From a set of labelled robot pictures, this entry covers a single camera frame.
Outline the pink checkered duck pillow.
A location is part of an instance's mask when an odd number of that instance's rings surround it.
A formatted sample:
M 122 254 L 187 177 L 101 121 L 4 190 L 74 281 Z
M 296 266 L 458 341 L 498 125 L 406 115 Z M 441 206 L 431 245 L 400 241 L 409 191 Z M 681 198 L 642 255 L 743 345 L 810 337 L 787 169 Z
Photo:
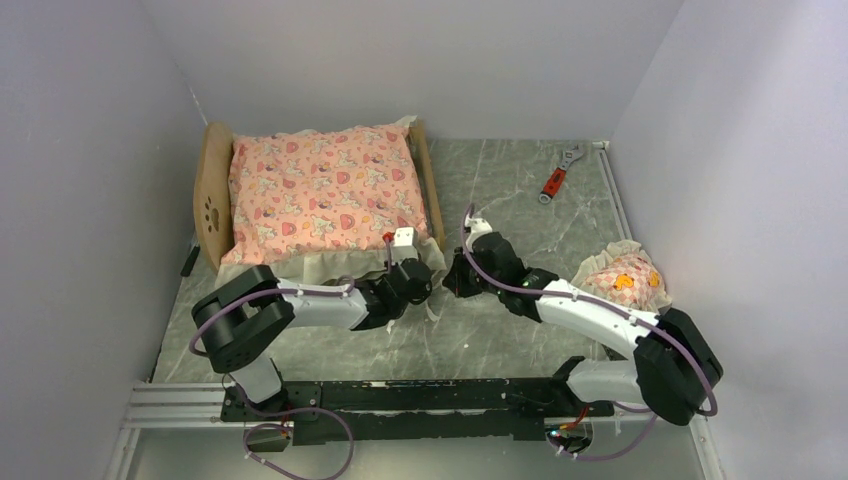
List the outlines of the pink checkered duck pillow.
M 661 313 L 671 307 L 663 276 L 639 242 L 621 240 L 583 260 L 571 284 L 636 310 Z

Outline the pink unicorn print mattress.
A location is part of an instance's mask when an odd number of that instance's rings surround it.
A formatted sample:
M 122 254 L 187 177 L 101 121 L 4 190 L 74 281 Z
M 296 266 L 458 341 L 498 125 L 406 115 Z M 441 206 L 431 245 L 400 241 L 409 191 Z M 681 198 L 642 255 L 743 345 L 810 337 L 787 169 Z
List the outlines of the pink unicorn print mattress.
M 443 274 L 444 250 L 428 230 L 409 124 L 401 119 L 337 132 L 235 133 L 228 178 L 234 246 L 221 258 L 217 284 L 262 264 L 308 284 L 373 277 L 387 261 L 382 236 L 400 227 L 418 231 L 423 262 Z

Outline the wooden pet bed frame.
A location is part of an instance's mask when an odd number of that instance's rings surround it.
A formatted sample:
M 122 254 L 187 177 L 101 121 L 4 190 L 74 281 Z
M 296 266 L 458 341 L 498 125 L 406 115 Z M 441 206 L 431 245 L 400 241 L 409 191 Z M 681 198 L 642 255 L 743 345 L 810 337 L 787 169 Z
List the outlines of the wooden pet bed frame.
M 440 250 L 446 247 L 446 229 L 429 152 L 425 122 L 408 116 L 406 143 L 410 148 L 427 208 L 428 230 Z M 235 133 L 222 121 L 209 123 L 203 134 L 193 188 L 193 218 L 199 257 L 215 272 L 221 258 L 234 246 L 229 171 L 234 156 Z

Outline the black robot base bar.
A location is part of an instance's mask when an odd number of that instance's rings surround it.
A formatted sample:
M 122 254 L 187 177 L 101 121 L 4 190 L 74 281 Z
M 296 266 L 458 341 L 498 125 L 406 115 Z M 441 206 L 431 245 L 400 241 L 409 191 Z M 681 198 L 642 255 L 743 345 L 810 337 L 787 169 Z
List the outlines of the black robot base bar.
M 220 419 L 247 424 L 288 420 L 297 446 L 331 441 L 509 437 L 541 441 L 559 421 L 610 417 L 608 401 L 586 404 L 550 378 L 397 381 L 290 381 L 248 408 L 225 390 Z

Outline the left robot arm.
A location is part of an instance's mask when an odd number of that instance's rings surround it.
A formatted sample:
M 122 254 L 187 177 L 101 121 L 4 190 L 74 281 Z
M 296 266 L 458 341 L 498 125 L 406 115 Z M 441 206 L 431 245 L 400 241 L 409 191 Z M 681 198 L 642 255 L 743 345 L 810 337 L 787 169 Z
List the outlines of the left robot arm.
M 196 332 L 188 349 L 206 358 L 215 372 L 230 376 L 258 417 L 272 420 L 285 411 L 288 394 L 266 351 L 285 329 L 381 328 L 431 292 L 431 270 L 417 259 L 394 262 L 374 279 L 337 286 L 279 279 L 269 266 L 258 265 L 194 305 Z

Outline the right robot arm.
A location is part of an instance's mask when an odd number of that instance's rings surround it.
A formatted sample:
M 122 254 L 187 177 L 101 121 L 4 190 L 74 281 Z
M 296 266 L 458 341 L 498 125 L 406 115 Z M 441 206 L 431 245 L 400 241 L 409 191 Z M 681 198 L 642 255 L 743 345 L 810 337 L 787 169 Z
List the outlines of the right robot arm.
M 613 361 L 573 357 L 553 375 L 551 401 L 574 415 L 588 403 L 640 405 L 668 423 L 718 412 L 723 368 L 692 318 L 626 308 L 583 292 L 556 274 L 524 265 L 498 232 L 454 250 L 445 287 L 466 298 L 494 295 L 512 314 L 573 330 L 618 354 Z

